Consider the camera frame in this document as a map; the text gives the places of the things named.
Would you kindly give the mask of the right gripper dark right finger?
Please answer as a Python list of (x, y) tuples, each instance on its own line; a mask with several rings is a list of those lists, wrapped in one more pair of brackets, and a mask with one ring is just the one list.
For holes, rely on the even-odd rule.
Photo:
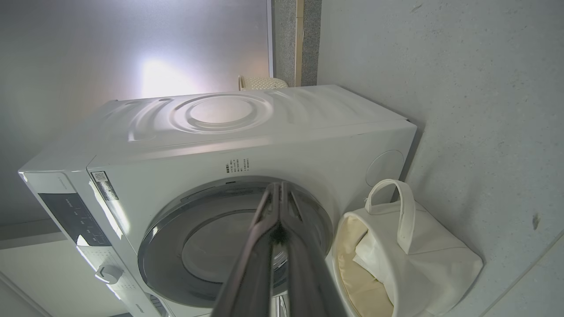
[(294, 185), (282, 182), (280, 225), (288, 251), (290, 317), (346, 317), (326, 257), (308, 228)]

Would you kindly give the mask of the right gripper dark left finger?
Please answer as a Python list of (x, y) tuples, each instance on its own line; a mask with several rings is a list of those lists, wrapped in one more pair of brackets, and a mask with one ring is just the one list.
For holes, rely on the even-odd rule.
[(272, 253), (280, 220), (281, 183), (271, 183), (256, 209), (241, 253), (218, 297), (213, 317), (268, 317)]

